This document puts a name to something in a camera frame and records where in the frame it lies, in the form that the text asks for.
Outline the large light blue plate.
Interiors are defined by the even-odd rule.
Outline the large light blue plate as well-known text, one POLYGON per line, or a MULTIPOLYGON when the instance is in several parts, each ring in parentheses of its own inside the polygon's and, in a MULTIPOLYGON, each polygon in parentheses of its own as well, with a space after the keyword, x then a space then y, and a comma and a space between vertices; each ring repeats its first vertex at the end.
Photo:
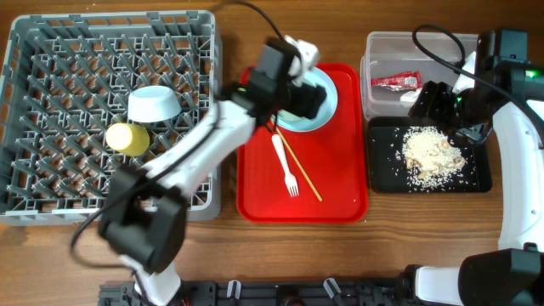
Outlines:
POLYGON ((307 71, 303 76, 305 83, 324 87, 326 90, 326 99, 314 119, 300 117, 300 120, 297 122, 284 122, 278 118, 277 123, 279 127, 296 133, 314 131, 326 125, 334 116, 338 102, 337 88, 332 79, 323 70, 315 67, 307 71))

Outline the light green rice bowl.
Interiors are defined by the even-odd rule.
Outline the light green rice bowl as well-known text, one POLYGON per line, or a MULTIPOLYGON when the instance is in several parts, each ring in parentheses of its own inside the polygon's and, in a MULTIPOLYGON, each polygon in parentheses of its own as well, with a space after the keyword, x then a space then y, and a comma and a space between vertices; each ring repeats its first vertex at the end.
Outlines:
POLYGON ((278 112, 278 116, 284 122, 297 122, 300 120, 299 116, 293 115, 291 112, 286 110, 280 110, 278 112))

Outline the wooden chopstick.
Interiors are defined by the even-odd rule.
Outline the wooden chopstick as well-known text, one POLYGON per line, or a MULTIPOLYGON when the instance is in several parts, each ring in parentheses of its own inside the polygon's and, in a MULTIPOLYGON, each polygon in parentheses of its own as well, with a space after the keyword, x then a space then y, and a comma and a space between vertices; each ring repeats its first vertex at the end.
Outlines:
POLYGON ((279 127, 275 127, 275 131, 276 133, 279 135, 279 137, 281 138, 284 146, 288 149, 289 153, 291 154, 292 156, 292 159, 296 162, 298 168, 299 168, 299 171, 301 172, 301 174, 304 176, 304 178, 306 179, 309 187, 311 188, 311 190, 314 192, 315 196, 317 197, 318 201, 320 202, 323 202, 323 198, 320 194, 320 192, 315 188, 315 185, 314 183, 312 182, 311 178, 309 177, 309 175, 307 174, 307 172, 305 171, 305 169, 303 168, 303 165, 300 163, 300 161, 298 160, 295 152, 292 150, 291 146, 289 145, 289 143, 287 142, 286 138, 284 137, 281 129, 279 127))

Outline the white paper napkin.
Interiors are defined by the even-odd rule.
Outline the white paper napkin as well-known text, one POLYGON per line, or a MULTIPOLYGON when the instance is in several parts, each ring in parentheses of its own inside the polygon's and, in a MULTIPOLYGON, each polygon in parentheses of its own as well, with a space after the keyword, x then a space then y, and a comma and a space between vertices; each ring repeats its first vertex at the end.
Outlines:
POLYGON ((418 100, 421 94, 421 91, 422 91, 422 88, 418 88, 417 90, 414 90, 414 91, 405 92, 400 96, 399 100, 401 102, 415 103, 418 100))

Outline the rice food waste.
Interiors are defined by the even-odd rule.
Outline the rice food waste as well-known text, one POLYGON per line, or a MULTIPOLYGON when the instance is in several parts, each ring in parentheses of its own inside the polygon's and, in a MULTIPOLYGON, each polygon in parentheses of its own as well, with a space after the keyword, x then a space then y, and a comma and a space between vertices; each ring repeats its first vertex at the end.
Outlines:
POLYGON ((467 160, 436 127, 408 127, 395 159, 407 171, 409 191, 442 189, 462 172, 467 160))

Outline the red snack wrapper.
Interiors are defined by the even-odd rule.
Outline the red snack wrapper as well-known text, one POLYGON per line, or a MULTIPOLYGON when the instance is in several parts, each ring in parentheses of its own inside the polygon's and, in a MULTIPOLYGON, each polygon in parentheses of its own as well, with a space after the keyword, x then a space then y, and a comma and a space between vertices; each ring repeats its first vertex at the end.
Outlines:
POLYGON ((373 78, 371 86, 391 91, 414 91, 422 87, 422 78, 419 71, 403 71, 392 76, 373 78))

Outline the white plastic fork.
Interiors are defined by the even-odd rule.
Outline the white plastic fork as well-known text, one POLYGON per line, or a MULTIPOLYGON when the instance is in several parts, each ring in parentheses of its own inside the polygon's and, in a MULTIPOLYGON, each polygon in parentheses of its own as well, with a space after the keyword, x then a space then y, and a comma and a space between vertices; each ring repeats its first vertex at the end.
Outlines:
POLYGON ((298 182, 295 176, 291 173, 286 158, 286 152, 283 146, 283 142, 279 134, 273 134, 271 137, 273 146, 275 148, 276 155, 280 161, 281 167, 284 172, 284 182, 287 187, 290 197, 299 196, 298 182))

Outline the small light blue saucer bowl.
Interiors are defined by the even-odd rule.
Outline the small light blue saucer bowl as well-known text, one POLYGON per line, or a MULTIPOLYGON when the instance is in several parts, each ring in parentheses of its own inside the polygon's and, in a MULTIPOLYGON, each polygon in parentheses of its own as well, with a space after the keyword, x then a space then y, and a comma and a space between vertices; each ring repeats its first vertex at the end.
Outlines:
POLYGON ((162 122, 177 116, 181 105, 177 94, 165 86, 146 86, 128 96, 127 117, 134 122, 162 122))

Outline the yellow cup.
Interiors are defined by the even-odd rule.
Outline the yellow cup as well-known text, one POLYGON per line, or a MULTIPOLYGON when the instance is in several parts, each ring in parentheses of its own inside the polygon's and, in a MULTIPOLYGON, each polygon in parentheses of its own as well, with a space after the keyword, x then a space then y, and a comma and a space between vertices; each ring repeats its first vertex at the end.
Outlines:
POLYGON ((143 155, 150 146, 150 135, 144 127, 132 123, 115 123, 107 128, 105 141, 110 148, 125 156, 143 155))

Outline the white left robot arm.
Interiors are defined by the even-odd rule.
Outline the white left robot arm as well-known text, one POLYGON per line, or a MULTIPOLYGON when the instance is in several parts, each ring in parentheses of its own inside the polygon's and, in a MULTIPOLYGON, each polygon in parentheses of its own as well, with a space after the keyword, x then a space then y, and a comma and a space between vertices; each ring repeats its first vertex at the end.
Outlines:
POLYGON ((134 272, 147 303, 169 305, 179 294, 173 261, 184 243, 189 198, 207 175, 278 111, 317 116, 326 91, 303 77, 319 59, 313 43, 268 38, 247 80, 223 87, 181 141, 141 168, 116 171, 99 235, 134 272))

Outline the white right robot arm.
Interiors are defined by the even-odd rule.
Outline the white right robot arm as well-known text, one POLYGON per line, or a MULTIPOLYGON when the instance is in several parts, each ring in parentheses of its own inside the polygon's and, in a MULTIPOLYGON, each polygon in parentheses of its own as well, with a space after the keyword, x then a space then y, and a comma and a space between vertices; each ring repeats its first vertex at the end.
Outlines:
POLYGON ((476 147, 496 133, 503 209, 498 248, 458 267, 409 265, 398 299, 423 305, 541 305, 543 303, 543 69, 527 58, 526 31, 497 28, 479 35, 475 60, 452 64, 451 87, 426 82, 409 115, 427 118, 455 144, 476 147))

